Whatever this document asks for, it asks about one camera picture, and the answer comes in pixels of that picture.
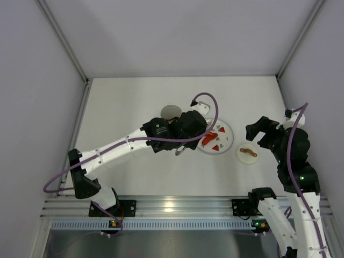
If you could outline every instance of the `white wall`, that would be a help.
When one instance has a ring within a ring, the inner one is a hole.
[[[309,152],[323,193],[344,231],[344,1],[327,1],[282,77],[292,107],[309,102]]]
[[[0,257],[27,257],[83,84],[34,0],[0,8]]]
[[[275,75],[316,0],[47,0],[89,77]]]

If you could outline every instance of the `gray floor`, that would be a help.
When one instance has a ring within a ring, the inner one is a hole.
[[[249,236],[231,231],[126,231],[108,239],[87,235],[56,256],[85,231],[51,231],[44,258],[276,258],[272,234]]]

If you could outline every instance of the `small white plate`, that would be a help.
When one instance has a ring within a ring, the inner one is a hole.
[[[207,118],[206,121],[207,123],[211,123],[213,118]],[[234,134],[232,128],[229,126],[229,124],[221,119],[217,119],[216,124],[211,132],[217,133],[218,136],[205,146],[202,145],[202,141],[205,138],[203,137],[197,146],[197,148],[199,148],[202,152],[207,154],[222,154],[229,150],[233,145]]]

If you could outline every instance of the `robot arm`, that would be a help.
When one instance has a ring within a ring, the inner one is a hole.
[[[183,150],[195,150],[200,140],[198,136],[207,129],[205,116],[210,106],[193,101],[191,107],[192,111],[183,112],[180,117],[171,120],[153,118],[133,133],[103,147],[86,152],[71,150],[68,153],[70,166],[80,163],[80,166],[70,171],[75,197],[90,198],[105,210],[118,206],[115,190],[98,182],[98,177],[106,172],[108,167],[114,167],[138,155],[162,150],[175,149],[176,155],[181,153],[178,151],[180,147]]]
[[[308,141],[308,134],[300,128],[296,128],[292,139],[292,174],[315,219],[311,218],[288,171],[287,145],[291,134],[291,127],[294,125],[299,112],[291,113],[287,110],[287,113],[289,113],[290,119],[283,125],[267,117],[262,117],[257,123],[246,126],[246,139],[252,141],[259,132],[265,133],[258,144],[262,148],[271,150],[278,162],[278,178],[283,184],[286,196],[290,201],[297,234],[294,233],[290,223],[280,209],[276,208],[279,206],[275,194],[272,195],[266,188],[253,189],[252,193],[249,193],[249,199],[252,206],[264,215],[273,230],[282,253],[286,254],[285,257],[296,257],[297,253],[297,257],[329,258],[331,256],[327,248],[319,211],[320,186],[318,175],[306,161],[310,142]],[[298,127],[301,127],[303,124],[304,117],[302,116]],[[323,249],[320,248],[321,241],[324,244]]]

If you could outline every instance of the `white table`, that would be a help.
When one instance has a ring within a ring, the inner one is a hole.
[[[193,97],[203,91],[215,96],[219,118],[233,129],[234,144],[228,152],[215,156],[198,149],[188,149],[181,156],[175,156],[174,151],[152,152],[110,168],[99,182],[114,187],[119,195],[244,196],[257,187],[271,187],[283,195],[277,162],[269,150],[260,148],[260,159],[252,166],[241,164],[235,156],[246,141],[246,125],[261,116],[284,120],[283,101],[272,76],[96,78],[76,148],[86,151],[118,140],[158,117],[168,104],[188,111]],[[199,100],[212,104],[207,97]],[[213,116],[214,108],[209,114]],[[66,186],[73,186],[70,175]]]

